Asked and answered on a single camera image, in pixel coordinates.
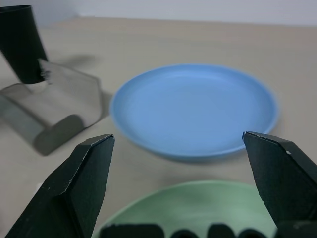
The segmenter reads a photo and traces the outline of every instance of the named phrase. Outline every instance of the black cylinder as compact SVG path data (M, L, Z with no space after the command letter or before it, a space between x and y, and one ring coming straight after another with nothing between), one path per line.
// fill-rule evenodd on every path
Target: black cylinder
M22 83L44 81L38 59L48 59L30 5L0 7L0 51Z

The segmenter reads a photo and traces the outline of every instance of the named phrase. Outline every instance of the beige table surface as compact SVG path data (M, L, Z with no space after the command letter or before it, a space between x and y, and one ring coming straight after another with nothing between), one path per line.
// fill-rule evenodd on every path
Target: beige table surface
M211 63L245 71L270 87L281 105L273 134L293 140L317 162L317 28L247 24L77 18L40 29L49 58L99 77L113 95L146 70L175 63ZM16 82L0 59L0 87ZM116 139L97 227L129 202L191 180L253 184L243 151L225 162L189 165L154 156L129 143L108 116L46 157L0 121L0 237L32 198L36 185L85 139Z

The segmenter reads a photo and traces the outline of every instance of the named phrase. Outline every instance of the blue plate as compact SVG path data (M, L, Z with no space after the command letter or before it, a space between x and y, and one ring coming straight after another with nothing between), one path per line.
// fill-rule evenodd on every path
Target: blue plate
M135 144L170 158L203 161L244 148L242 133L269 133L273 95L254 78L223 66L180 64L125 83L110 106Z

